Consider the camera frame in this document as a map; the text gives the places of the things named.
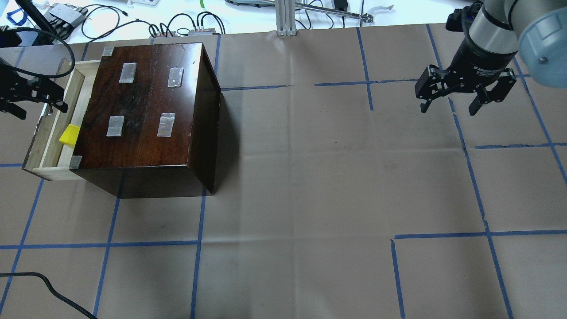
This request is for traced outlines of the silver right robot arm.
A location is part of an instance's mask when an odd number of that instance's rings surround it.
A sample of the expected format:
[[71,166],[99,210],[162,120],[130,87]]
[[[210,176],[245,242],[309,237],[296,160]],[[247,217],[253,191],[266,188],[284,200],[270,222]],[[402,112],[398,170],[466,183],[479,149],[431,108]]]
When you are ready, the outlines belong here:
[[516,83],[509,63],[520,54],[537,83],[565,88],[567,8],[564,0],[477,0],[456,9],[446,30],[464,35],[446,69],[429,65],[415,84],[425,113],[433,100],[451,93],[475,93],[469,114],[502,102]]

